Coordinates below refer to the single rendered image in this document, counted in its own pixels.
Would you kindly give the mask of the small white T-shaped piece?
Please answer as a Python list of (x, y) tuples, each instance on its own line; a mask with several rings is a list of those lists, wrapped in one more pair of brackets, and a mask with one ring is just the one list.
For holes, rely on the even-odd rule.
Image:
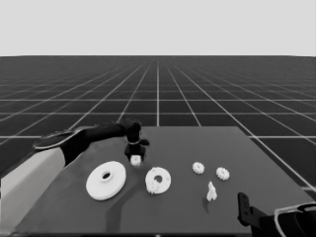
[(208, 201), (217, 199), (216, 188), (215, 188), (215, 186), (213, 185), (212, 182), (208, 183), (208, 192), (207, 192), (207, 195), (206, 195), (206, 199)]

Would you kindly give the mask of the white round carrier with pins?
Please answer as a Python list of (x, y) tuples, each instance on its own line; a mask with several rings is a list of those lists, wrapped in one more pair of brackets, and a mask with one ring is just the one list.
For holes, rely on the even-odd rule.
[(158, 182), (159, 183), (159, 192), (155, 195), (160, 195), (168, 191), (171, 186), (171, 175), (170, 173), (161, 167), (153, 167), (149, 170), (145, 176), (145, 185), (148, 183)]

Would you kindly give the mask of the large thick white disc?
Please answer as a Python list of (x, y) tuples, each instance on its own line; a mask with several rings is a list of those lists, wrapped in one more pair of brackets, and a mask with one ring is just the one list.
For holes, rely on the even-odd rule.
[(86, 182), (86, 191), (95, 200), (107, 200), (122, 189), (125, 181), (126, 169), (122, 163), (106, 162), (90, 173)]

